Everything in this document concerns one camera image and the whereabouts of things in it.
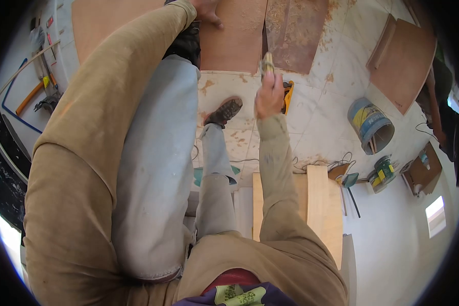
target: hand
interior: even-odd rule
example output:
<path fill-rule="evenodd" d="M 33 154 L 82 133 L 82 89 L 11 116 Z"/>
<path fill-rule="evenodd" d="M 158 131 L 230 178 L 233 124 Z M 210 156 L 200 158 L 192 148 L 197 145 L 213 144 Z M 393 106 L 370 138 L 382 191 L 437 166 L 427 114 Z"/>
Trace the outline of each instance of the hand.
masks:
<path fill-rule="evenodd" d="M 277 113 L 281 113 L 284 103 L 284 86 L 282 75 L 268 71 L 262 80 L 262 87 L 255 97 L 255 113 L 258 119 L 266 119 Z"/>
<path fill-rule="evenodd" d="M 209 21 L 218 29 L 223 29 L 221 19 L 216 16 L 216 6 L 220 0 L 189 0 L 197 11 L 197 19 Z"/>

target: paint bucket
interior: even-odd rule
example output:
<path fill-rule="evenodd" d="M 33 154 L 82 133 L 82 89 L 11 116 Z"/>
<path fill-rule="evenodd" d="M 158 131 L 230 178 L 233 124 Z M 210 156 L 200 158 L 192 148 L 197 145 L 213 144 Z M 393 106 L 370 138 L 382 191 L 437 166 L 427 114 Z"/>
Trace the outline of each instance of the paint bucket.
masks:
<path fill-rule="evenodd" d="M 383 156 L 380 160 L 374 165 L 377 175 L 379 176 L 381 182 L 386 185 L 392 181 L 395 177 L 394 168 L 391 165 L 391 160 L 389 156 Z"/>
<path fill-rule="evenodd" d="M 374 193 L 380 193 L 382 190 L 386 188 L 386 185 L 382 183 L 376 170 L 372 171 L 369 174 L 369 176 L 367 176 L 367 180 L 369 181 L 369 184 L 373 188 Z"/>
<path fill-rule="evenodd" d="M 391 141 L 394 126 L 390 119 L 366 98 L 360 98 L 352 103 L 347 114 L 350 124 L 359 137 L 362 150 L 367 155 L 373 155 Z"/>

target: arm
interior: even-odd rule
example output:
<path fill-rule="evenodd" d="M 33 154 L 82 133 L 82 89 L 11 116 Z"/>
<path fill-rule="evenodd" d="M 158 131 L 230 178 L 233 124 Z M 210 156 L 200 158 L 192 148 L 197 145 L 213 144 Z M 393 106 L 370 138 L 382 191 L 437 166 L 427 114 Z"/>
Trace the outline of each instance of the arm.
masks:
<path fill-rule="evenodd" d="M 265 75 L 256 98 L 264 199 L 260 241 L 292 240 L 331 263 L 328 249 L 298 214 L 289 134 L 285 116 L 280 113 L 283 95 L 282 76 L 276 75 L 274 79 Z"/>
<path fill-rule="evenodd" d="M 24 243 L 42 304 L 147 301 L 143 287 L 124 285 L 110 242 L 117 170 L 149 78 L 195 17 L 194 6 L 179 0 L 116 30 L 80 67 L 37 140 Z M 165 290 L 169 296 L 174 288 Z"/>
<path fill-rule="evenodd" d="M 441 114 L 439 112 L 439 105 L 437 103 L 437 98 L 435 96 L 435 77 L 433 68 L 430 69 L 430 72 L 427 76 L 426 84 L 428 88 L 428 95 L 430 97 L 430 112 L 432 114 L 432 125 L 434 135 L 439 140 L 439 144 L 442 147 L 445 147 L 446 136 L 442 131 Z"/>

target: person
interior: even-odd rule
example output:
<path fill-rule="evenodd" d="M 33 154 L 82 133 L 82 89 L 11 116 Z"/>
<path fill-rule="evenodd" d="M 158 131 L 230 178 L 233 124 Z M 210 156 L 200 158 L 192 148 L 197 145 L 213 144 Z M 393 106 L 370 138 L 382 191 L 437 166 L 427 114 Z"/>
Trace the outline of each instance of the person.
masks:
<path fill-rule="evenodd" d="M 197 232 L 184 229 L 198 27 L 223 28 L 218 2 L 167 1 L 111 34 L 73 77 L 34 146 L 25 198 L 27 272 L 41 304 L 347 303 L 329 250 L 298 215 L 279 74 L 264 75 L 255 99 L 260 242 L 236 230 L 229 187 L 222 129 L 238 97 L 204 119 Z"/>
<path fill-rule="evenodd" d="M 452 82 L 452 72 L 441 59 L 435 56 L 416 102 L 425 114 L 427 126 L 433 129 L 434 136 L 439 141 L 439 148 L 451 162 L 454 162 L 454 139 L 459 114 L 447 103 Z"/>

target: hiking shoe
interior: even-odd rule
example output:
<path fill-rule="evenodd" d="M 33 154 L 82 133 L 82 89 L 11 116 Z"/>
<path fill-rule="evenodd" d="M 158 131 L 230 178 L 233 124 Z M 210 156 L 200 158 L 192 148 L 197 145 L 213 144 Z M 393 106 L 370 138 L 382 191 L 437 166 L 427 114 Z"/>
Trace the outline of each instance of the hiking shoe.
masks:
<path fill-rule="evenodd" d="M 165 5 L 175 0 L 166 0 Z M 197 69 L 201 68 L 201 41 L 199 30 L 201 21 L 193 21 L 188 28 L 182 31 L 168 47 L 163 58 L 168 55 L 176 54 L 188 59 Z"/>
<path fill-rule="evenodd" d="M 208 114 L 204 118 L 204 125 L 209 123 L 219 124 L 221 128 L 225 128 L 225 124 L 240 111 L 243 106 L 243 101 L 237 97 L 232 96 L 224 100 L 219 108 L 214 112 Z"/>

